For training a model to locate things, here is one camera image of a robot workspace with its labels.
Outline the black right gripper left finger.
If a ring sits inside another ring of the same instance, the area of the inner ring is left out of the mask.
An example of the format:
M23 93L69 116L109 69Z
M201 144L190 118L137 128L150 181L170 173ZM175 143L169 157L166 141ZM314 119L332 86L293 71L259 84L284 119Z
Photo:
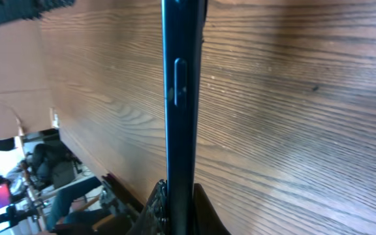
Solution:
M146 206L127 235L168 234L167 184L159 180L152 190Z

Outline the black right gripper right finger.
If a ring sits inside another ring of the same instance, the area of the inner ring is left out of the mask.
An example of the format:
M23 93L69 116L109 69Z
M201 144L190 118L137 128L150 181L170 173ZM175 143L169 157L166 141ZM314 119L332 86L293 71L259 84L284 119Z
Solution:
M195 235L230 235L199 183L194 184L193 201Z

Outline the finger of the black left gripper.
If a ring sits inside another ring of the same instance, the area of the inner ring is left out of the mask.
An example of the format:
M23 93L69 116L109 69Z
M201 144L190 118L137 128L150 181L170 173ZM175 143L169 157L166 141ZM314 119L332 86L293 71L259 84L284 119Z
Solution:
M0 25L40 19L45 12L73 6L75 0L0 0Z

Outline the Galaxy S24 smartphone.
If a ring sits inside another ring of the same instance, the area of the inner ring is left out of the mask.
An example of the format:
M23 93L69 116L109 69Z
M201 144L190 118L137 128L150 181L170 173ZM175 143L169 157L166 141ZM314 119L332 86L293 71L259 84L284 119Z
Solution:
M193 187L206 0L162 0L167 206L171 234L193 232Z

